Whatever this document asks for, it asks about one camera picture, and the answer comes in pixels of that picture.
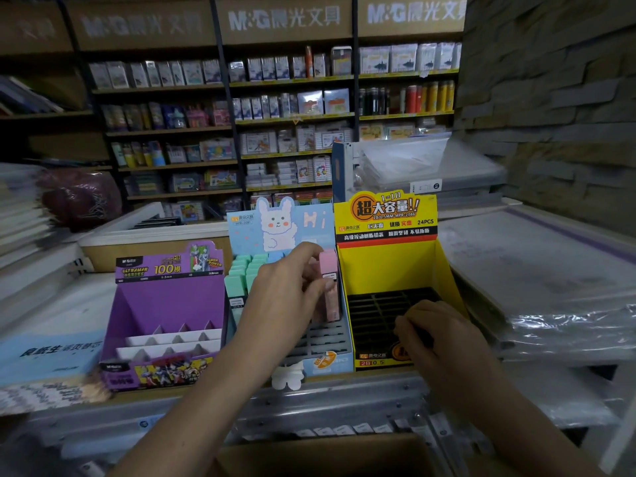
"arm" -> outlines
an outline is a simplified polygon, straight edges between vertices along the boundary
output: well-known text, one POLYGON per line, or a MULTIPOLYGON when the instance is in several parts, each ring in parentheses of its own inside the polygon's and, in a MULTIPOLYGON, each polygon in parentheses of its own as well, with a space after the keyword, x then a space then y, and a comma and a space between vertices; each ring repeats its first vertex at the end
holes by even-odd
POLYGON ((303 242, 260 268, 234 339, 109 477, 193 477, 207 470, 245 402, 298 342, 318 298, 333 286, 308 265, 321 251, 303 242))
POLYGON ((396 319, 396 333, 440 401, 472 421, 517 472, 605 476, 514 388, 479 330, 450 305, 421 301, 396 319), (413 325, 431 334, 433 349, 425 348, 413 325))

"purple display box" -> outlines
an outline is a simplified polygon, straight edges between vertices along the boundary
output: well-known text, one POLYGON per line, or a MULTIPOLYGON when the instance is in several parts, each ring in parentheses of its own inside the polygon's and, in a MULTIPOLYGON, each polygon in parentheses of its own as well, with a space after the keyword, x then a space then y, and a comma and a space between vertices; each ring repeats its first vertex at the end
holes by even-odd
MULTIPOLYGON (((230 312, 223 278, 223 251, 212 241, 189 242, 180 254, 117 258, 118 286, 100 358, 106 386, 125 391, 194 383, 218 350, 174 352, 169 346, 161 356, 144 358, 151 352, 143 349, 163 352, 166 345, 153 345, 165 333, 192 336, 195 331, 219 329, 221 341, 214 344, 223 346, 230 312), (144 335, 153 342, 140 346, 137 356, 132 360, 118 356, 117 348, 125 348, 127 338, 144 335)), ((203 341, 203 333, 199 340, 191 345, 211 344, 203 341)), ((180 342, 176 335, 170 343, 180 342)))

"black metal post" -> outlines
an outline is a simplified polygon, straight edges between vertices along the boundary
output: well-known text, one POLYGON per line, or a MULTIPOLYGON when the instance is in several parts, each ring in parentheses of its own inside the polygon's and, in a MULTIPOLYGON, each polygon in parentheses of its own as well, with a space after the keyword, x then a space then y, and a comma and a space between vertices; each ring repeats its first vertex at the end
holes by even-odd
POLYGON ((223 53, 223 38, 221 37, 221 25, 219 24, 219 12, 216 8, 216 0, 210 1, 210 9, 212 10, 212 21, 214 22, 214 36, 216 37, 216 46, 219 49, 219 67, 221 68, 221 80, 225 88, 225 98, 228 101, 228 109, 230 112, 230 124, 232 125, 232 136, 234 137, 234 147, 237 154, 238 162, 238 178, 243 189, 243 205, 245 209, 249 209, 249 197, 247 195, 247 186, 245 184, 245 170, 243 168, 243 160, 240 157, 240 137, 237 130, 236 120, 234 119, 234 106, 232 104, 232 94, 230 93, 230 73, 228 72, 228 64, 225 61, 223 53))
POLYGON ((354 35, 353 46, 353 62, 354 62, 354 141, 360 140, 360 47, 358 40, 358 0, 352 0, 351 15, 352 15, 352 29, 354 35))
POLYGON ((84 61, 84 58, 81 54, 80 44, 78 42, 77 35, 75 34, 75 29, 73 28, 73 23, 71 22, 71 16, 69 15, 69 11, 66 7, 66 4, 64 3, 64 0, 57 0, 57 5, 60 8, 62 19, 64 20, 64 26, 66 27, 66 31, 69 34, 69 39, 71 39, 73 56, 75 58, 76 65, 79 67, 79 72, 81 74, 82 81, 84 82, 84 86, 86 87, 86 95, 88 96, 88 101, 92 106, 95 116, 99 120, 99 125, 102 132, 102 139, 108 152, 108 159, 110 160, 111 166, 113 167, 112 175, 115 179, 117 187, 122 193, 123 208, 124 210, 128 210, 131 208, 131 205, 128 202, 128 192, 126 191, 126 185, 124 184, 123 177, 119 172, 119 163, 117 162, 117 158, 115 157, 115 153, 113 152, 111 142, 106 136, 106 132, 108 132, 108 126, 106 125, 104 113, 102 112, 101 106, 97 103, 95 94, 93 94, 92 89, 95 86, 95 84, 93 83, 93 76, 91 75, 90 69, 88 68, 88 64, 84 61))

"brick wall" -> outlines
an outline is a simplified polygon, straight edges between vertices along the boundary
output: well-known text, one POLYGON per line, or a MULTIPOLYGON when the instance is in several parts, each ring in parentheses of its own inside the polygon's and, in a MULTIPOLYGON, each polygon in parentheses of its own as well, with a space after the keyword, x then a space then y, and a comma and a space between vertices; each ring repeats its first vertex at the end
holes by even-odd
POLYGON ((636 236, 636 0, 469 0, 457 136, 504 193, 636 236))

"person's right hand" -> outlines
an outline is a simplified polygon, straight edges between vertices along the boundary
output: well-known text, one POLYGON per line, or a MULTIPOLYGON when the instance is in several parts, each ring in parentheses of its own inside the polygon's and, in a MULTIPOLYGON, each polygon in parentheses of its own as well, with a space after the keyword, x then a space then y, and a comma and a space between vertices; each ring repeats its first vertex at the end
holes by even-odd
POLYGON ((420 301, 396 319, 395 333, 433 392, 473 422, 514 395, 479 329, 449 304, 420 301), (432 349, 425 348, 413 326, 431 334, 432 349))

